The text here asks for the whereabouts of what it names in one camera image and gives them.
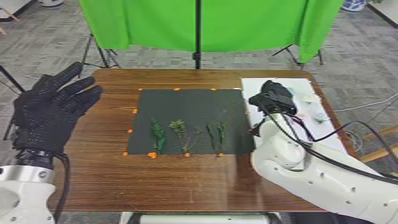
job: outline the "metal pole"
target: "metal pole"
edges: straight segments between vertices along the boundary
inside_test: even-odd
[[[201,59],[203,59],[203,0],[196,0],[196,69],[201,69]]]

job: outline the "orange dot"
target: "orange dot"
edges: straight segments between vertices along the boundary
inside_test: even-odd
[[[149,156],[151,159],[156,159],[156,157],[158,157],[156,152],[149,152],[149,153],[148,153],[148,156]]]

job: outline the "green backdrop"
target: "green backdrop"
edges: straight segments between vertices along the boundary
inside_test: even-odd
[[[203,0],[203,52],[300,47],[316,55],[343,0]],[[101,48],[196,51],[196,0],[80,0]]]

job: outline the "gray carpet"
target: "gray carpet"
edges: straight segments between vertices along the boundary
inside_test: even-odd
[[[5,66],[25,88],[30,88],[41,74],[55,74],[82,59],[89,36],[87,24],[73,0],[59,9],[44,9],[36,4],[20,16],[21,22],[0,23],[9,35],[0,35],[0,64]],[[100,63],[91,48],[89,61]],[[242,53],[206,53],[203,67],[208,69],[297,69],[286,53],[272,57],[277,49]],[[123,68],[192,68],[190,52],[169,51],[133,46],[117,51]],[[384,100],[398,92],[398,29],[366,9],[357,14],[339,13],[323,45],[325,65],[318,60],[306,65],[313,73],[334,109],[354,107]],[[89,76],[94,67],[85,68]],[[0,131],[12,114],[14,93],[0,85]],[[368,121],[387,104],[338,113],[341,123]],[[398,123],[398,103],[371,121],[377,130]],[[352,127],[363,136],[368,131]],[[398,136],[386,138],[389,144]],[[0,143],[0,165],[7,162],[11,142]],[[366,143],[361,154],[380,148],[377,141]],[[391,159],[370,165],[389,171]],[[117,214],[66,214],[64,223],[117,223]]]

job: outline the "black cable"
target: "black cable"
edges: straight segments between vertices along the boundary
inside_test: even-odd
[[[350,167],[347,164],[339,163],[339,162],[338,162],[334,159],[331,159],[325,155],[322,155],[322,154],[311,149],[311,145],[309,145],[309,143],[306,143],[300,139],[295,139],[295,138],[291,137],[291,135],[288,134],[288,132],[286,132],[286,130],[283,129],[283,127],[281,127],[281,125],[279,125],[279,123],[277,123],[277,121],[275,121],[275,119],[274,119],[274,117],[272,117],[272,114],[270,114],[267,108],[263,107],[261,103],[259,103],[259,107],[261,107],[263,111],[267,112],[268,117],[270,117],[270,120],[272,120],[272,122],[274,122],[277,128],[281,129],[281,131],[283,131],[286,137],[288,137],[288,138],[293,140],[293,142],[302,146],[306,152],[307,152],[318,159],[322,159],[327,163],[331,163],[334,166],[338,166],[341,169],[345,169],[345,170],[348,170],[350,172],[357,173],[359,175],[370,177],[371,179],[380,180],[382,182],[398,185],[398,180],[389,179],[389,178],[386,178],[384,176],[379,176],[379,175],[368,173],[366,171],[363,171],[363,170],[359,170],[357,168]]]
[[[55,213],[53,213],[53,220],[55,220],[55,223],[57,223],[59,218],[60,218],[60,213],[62,213],[62,210],[64,210],[68,193],[69,193],[71,163],[69,163],[68,155],[64,153],[55,154],[55,157],[64,164],[64,171],[66,171],[66,173],[64,173],[64,190],[62,190],[59,204],[57,204]]]
[[[380,143],[382,143],[382,146],[384,146],[384,148],[386,148],[386,151],[387,151],[387,153],[389,153],[389,155],[391,155],[391,158],[393,158],[393,160],[395,160],[395,163],[398,164],[398,157],[396,157],[396,155],[395,155],[395,152],[393,152],[393,150],[391,150],[391,147],[389,147],[389,145],[387,145],[387,143],[386,143],[386,141],[384,141],[384,139],[382,139],[382,136],[380,136],[380,134],[377,133],[377,131],[375,131],[375,129],[370,127],[370,125],[363,122],[363,121],[352,121],[352,122],[348,122],[332,132],[331,132],[331,134],[327,134],[322,138],[318,138],[318,139],[315,139],[313,138],[313,135],[311,135],[311,132],[309,132],[309,129],[307,129],[307,127],[306,127],[306,125],[304,125],[304,123],[300,123],[300,122],[297,122],[297,124],[302,126],[302,129],[304,129],[304,131],[306,131],[306,133],[307,133],[307,135],[309,135],[309,138],[313,138],[313,142],[320,142],[320,141],[323,141],[345,128],[347,128],[347,126],[350,126],[352,124],[355,124],[355,123],[359,123],[368,129],[370,129],[370,131],[371,131],[371,133],[373,133],[373,135],[377,136],[377,139],[379,139],[379,141],[380,141]]]
[[[4,86],[9,88],[9,90],[14,92],[14,94],[16,95],[21,95],[16,91],[14,91],[14,89],[12,89],[12,87],[7,85],[7,83],[0,80],[0,83],[4,84]]]

